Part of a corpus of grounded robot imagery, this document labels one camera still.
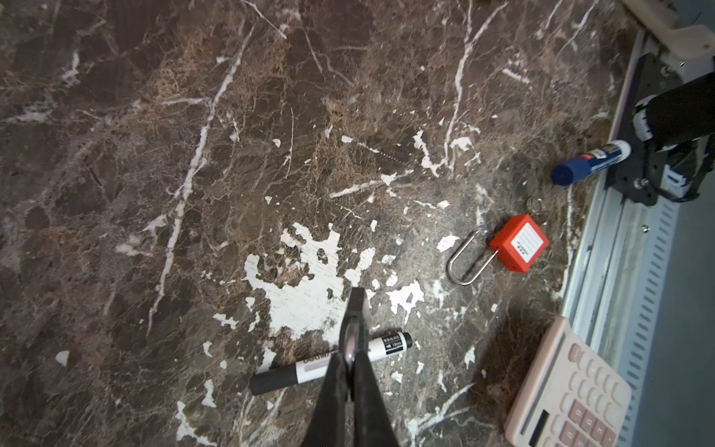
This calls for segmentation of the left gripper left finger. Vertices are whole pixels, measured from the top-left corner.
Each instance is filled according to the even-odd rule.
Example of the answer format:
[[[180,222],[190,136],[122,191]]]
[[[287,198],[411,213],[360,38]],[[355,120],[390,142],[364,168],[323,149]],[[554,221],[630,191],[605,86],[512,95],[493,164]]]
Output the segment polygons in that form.
[[[356,334],[351,320],[351,292],[341,325],[338,351],[331,355],[318,402],[302,446],[344,446],[346,402],[351,389],[352,350]]]

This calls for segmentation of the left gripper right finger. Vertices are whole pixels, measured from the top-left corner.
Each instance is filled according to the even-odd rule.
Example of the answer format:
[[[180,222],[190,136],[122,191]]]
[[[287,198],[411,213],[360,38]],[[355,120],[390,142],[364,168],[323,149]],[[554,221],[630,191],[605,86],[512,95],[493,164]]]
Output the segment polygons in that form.
[[[352,394],[355,402],[355,446],[398,446],[383,395],[369,358],[369,332],[363,288],[351,290],[351,320],[355,322],[352,350]]]

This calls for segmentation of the red padlock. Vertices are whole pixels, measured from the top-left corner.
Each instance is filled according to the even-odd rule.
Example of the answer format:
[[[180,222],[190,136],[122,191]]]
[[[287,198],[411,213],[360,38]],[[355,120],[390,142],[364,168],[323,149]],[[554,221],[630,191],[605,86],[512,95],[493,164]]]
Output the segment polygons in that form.
[[[526,274],[538,257],[549,246],[550,240],[529,214],[511,217],[487,245],[489,253],[485,261],[470,276],[458,277],[454,265],[464,251],[477,239],[478,231],[473,231],[450,256],[446,264],[446,275],[459,286],[473,284],[495,259],[511,272]]]

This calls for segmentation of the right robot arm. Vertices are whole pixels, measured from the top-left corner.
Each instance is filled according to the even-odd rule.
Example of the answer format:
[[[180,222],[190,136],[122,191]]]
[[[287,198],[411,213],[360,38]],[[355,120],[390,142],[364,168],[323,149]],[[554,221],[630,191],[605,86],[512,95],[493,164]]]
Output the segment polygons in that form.
[[[686,143],[714,133],[714,74],[637,102],[633,128],[642,142],[658,147]]]

